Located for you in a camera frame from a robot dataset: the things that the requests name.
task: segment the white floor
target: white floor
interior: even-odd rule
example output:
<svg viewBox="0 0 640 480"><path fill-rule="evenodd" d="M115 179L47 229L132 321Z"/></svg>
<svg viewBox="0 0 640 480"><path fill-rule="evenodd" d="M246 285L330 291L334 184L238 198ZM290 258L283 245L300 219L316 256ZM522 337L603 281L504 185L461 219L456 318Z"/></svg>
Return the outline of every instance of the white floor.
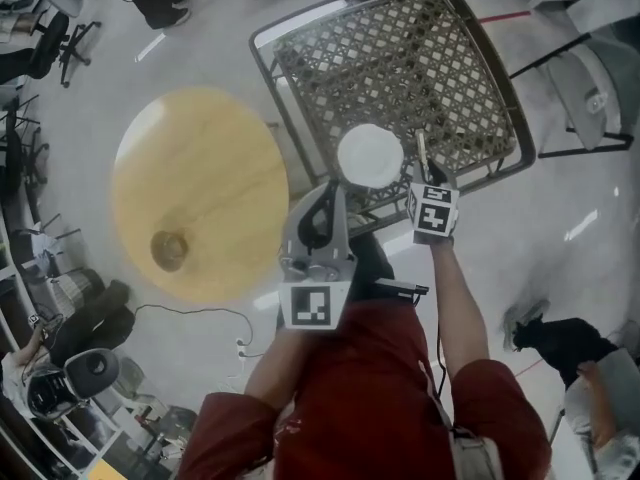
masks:
<svg viewBox="0 0 640 480"><path fill-rule="evenodd" d="M76 240L74 248L77 261L107 280L118 278L131 285L132 309L143 303L196 308L139 275L115 233L110 177L128 124L158 96L197 84L225 89L265 121L279 121L248 39L259 27L318 1L195 0L194 17L157 39L159 33L146 26L132 4L86 0L81 20L104 23L88 47L91 66L78 68L68 89L58 85L57 68L48 78L30 82L29 92L41 95L37 115L43 138L51 144L42 213L46 218L60 211L67 227L82 228L81 242ZM524 10L528 2L467 1L478 17ZM576 35L562 13L493 23L487 31L509 71ZM149 51L154 42L157 45ZM564 136L562 107L544 75L530 72L515 87L537 146ZM579 315L604 334L619 328L637 305L637 156L632 151L539 161L524 173L463 198L456 251L484 312L493 357L514 372L525 370L538 357L529 351L503 351L499 324L510 304L548 295L550 318ZM591 222L584 231L570 235L585 218ZM383 230L379 238L388 242L407 230L402 223ZM391 261L398 279L433 286L427 249L413 247ZM273 279L276 276L274 262ZM275 309L258 311L252 301L273 288L273 280L265 281L243 300L211 301L212 306L249 316L255 329L249 354L262 352L272 339ZM418 312L433 350L434 291L423 298ZM239 337L248 338L248 329L234 315L180 316L149 309L140 313L123 348L158 386L165 402L197 410L207 393L240 390L246 382L255 359L247 360L243 373L235 345ZM538 364L518 378L550 427L563 393L558 376Z"/></svg>

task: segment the desk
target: desk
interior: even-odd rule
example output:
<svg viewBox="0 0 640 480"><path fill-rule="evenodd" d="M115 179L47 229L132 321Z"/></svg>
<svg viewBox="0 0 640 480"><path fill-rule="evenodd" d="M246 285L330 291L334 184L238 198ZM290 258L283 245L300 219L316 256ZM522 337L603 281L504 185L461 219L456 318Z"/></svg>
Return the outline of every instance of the desk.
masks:
<svg viewBox="0 0 640 480"><path fill-rule="evenodd" d="M416 130L462 193L526 169L535 148L504 66L464 0L328 0L258 30L249 43L314 185L337 178L350 233L406 218ZM349 184L345 133L392 131L405 160L380 190Z"/></svg>
<svg viewBox="0 0 640 480"><path fill-rule="evenodd" d="M134 119L118 149L112 202L138 269L176 297L210 304L243 295L276 265L289 192L259 117L222 91L194 87ZM175 271L152 254L164 232L186 246Z"/></svg>

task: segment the shiny tile floor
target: shiny tile floor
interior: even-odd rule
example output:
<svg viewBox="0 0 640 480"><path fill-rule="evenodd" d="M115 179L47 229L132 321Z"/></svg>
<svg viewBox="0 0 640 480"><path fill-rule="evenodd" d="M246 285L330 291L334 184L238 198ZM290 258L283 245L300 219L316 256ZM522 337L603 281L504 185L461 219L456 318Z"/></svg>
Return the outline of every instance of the shiny tile floor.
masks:
<svg viewBox="0 0 640 480"><path fill-rule="evenodd" d="M133 289L130 307L165 304L196 309L172 299L142 278L127 261L110 209L110 178L118 145L135 115L174 89L210 84L225 89L265 121L279 121L248 48L252 32L321 0L195 0L193 18L160 35L133 5L86 0L82 21L104 26L88 45L92 64L79 68L71 87L51 76L30 82L40 93L38 115L51 143L49 184L42 196L45 218L62 212L69 227L82 228L78 261L106 279ZM467 0L478 17L520 11L528 0ZM509 71L572 39L563 13L492 23L487 30ZM530 72L515 82L538 148L564 135L564 114L544 74ZM549 318L582 316L603 334L614 332L637 306L636 226L640 221L634 162L638 153L614 153L537 162L531 169L462 199L456 251L487 322L493 357L519 373L538 357L505 352L500 330L514 302L548 296ZM406 223L379 233L394 252L396 277L433 285L429 251L405 248ZM275 329L275 308L258 310L254 300L275 287L273 278L243 300L211 301L244 311L255 340L247 353L262 352ZM434 351L435 293L418 307ZM235 340L247 338L246 324L226 313L179 316L144 310L123 346L158 387L164 401L198 409L211 391L240 390L255 359L242 366ZM562 400L560 379L544 364L519 380L547 427Z"/></svg>

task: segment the red shirt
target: red shirt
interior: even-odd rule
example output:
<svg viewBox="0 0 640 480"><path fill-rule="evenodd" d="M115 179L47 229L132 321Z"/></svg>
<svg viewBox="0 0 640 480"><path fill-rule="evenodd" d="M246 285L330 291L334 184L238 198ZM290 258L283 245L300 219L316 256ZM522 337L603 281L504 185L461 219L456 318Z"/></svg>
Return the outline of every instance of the red shirt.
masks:
<svg viewBox="0 0 640 480"><path fill-rule="evenodd" d="M455 479L447 429L427 394L432 377L414 307L352 305L314 352L295 410L214 393L185 451L182 480L231 480L275 457L276 480ZM455 423L492 438L506 480L545 478L551 447L538 414L502 363L476 361L452 383Z"/></svg>

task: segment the wooden tabletop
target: wooden tabletop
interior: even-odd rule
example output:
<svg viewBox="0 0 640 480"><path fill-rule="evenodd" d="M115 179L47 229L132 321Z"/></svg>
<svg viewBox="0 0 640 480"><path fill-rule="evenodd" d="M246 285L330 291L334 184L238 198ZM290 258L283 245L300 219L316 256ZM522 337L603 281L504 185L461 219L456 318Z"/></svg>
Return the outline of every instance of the wooden tabletop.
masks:
<svg viewBox="0 0 640 480"><path fill-rule="evenodd" d="M115 161L115 223L154 284L198 304L246 293L275 267L287 216L287 174L268 128L228 94L191 87L149 104ZM184 238L174 272L151 254L159 232Z"/></svg>

